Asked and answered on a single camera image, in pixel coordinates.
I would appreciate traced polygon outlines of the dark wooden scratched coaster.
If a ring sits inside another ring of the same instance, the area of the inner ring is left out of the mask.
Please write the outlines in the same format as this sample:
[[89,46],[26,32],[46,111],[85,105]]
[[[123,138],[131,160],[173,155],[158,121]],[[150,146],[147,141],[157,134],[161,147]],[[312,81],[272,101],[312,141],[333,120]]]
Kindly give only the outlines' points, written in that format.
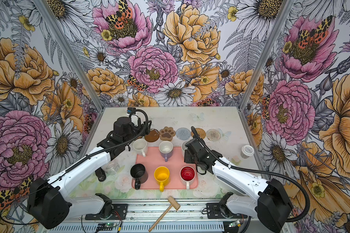
[[146,135],[144,138],[147,142],[156,142],[160,137],[160,133],[157,129],[152,129],[148,135]]

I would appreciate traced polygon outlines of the woven rattan round coaster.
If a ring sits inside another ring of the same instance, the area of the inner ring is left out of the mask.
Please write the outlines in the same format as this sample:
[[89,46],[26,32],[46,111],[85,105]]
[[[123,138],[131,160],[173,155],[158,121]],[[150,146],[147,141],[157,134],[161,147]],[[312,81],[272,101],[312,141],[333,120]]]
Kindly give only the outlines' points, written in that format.
[[[205,139],[205,138],[206,138],[206,132],[205,132],[205,130],[203,130],[202,128],[195,128],[195,131],[197,132],[197,134],[199,135],[199,137],[200,137],[201,139]],[[192,136],[193,138],[195,138],[195,136],[194,136],[194,131],[193,131],[193,130],[191,130],[191,136]]]

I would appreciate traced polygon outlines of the grey-blue woven round coaster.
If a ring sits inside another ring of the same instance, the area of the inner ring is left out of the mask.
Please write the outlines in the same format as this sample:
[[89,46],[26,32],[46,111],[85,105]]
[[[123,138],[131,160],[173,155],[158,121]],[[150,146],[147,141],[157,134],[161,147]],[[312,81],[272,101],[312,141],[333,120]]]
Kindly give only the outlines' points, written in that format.
[[191,131],[187,128],[179,128],[176,131],[176,136],[180,140],[187,141],[191,137]]

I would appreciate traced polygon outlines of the multicolour zigzag round coaster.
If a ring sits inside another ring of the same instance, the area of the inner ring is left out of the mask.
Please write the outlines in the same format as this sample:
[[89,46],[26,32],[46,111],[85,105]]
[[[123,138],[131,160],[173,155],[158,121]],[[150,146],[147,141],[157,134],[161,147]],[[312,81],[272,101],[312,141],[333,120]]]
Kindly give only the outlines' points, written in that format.
[[216,129],[210,129],[206,132],[209,141],[218,142],[221,139],[221,133]]

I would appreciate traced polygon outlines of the cork paw print coaster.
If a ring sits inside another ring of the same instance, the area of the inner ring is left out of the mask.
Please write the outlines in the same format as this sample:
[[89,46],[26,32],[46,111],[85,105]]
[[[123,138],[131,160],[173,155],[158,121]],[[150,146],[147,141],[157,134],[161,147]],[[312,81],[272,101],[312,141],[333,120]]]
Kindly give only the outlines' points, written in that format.
[[174,136],[176,135],[176,131],[173,127],[164,127],[159,131],[159,138],[162,141],[172,141]]

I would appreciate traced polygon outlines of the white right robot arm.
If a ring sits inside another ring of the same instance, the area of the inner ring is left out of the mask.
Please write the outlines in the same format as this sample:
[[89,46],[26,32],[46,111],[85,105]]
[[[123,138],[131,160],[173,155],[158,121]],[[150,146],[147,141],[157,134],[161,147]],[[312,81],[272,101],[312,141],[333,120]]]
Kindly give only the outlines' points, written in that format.
[[202,143],[196,138],[186,142],[184,161],[195,164],[202,174],[213,174],[229,188],[218,204],[222,216],[254,217],[279,233],[293,209],[283,185],[276,179],[268,181],[255,173],[233,169],[233,163],[214,150],[207,151]]

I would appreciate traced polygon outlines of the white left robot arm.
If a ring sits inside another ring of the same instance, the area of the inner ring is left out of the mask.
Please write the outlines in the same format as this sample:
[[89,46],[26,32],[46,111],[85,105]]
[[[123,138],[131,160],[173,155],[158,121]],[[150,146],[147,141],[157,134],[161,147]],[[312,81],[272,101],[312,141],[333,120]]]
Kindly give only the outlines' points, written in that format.
[[119,117],[105,139],[69,168],[48,179],[38,178],[30,186],[27,212],[46,229],[52,229],[65,219],[96,215],[107,219],[113,215],[112,201],[97,193],[91,197],[69,197],[70,193],[91,174],[103,182],[103,166],[113,161],[130,144],[150,133],[152,121],[143,110],[128,108],[128,116]]

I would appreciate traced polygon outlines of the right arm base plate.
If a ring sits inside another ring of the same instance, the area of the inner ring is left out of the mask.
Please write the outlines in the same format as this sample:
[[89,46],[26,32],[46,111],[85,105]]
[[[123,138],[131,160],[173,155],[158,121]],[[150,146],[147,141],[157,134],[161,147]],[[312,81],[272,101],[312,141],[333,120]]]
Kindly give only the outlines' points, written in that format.
[[246,219],[248,216],[241,214],[233,214],[226,205],[220,203],[207,203],[206,208],[201,212],[207,215],[208,219]]

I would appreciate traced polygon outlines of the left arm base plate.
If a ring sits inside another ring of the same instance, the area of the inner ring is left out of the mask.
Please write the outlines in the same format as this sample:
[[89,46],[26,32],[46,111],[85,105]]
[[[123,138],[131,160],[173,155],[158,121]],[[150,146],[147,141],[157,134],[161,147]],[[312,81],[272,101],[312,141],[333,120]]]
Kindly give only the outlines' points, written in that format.
[[87,214],[85,220],[125,220],[128,204],[104,206],[97,214]]

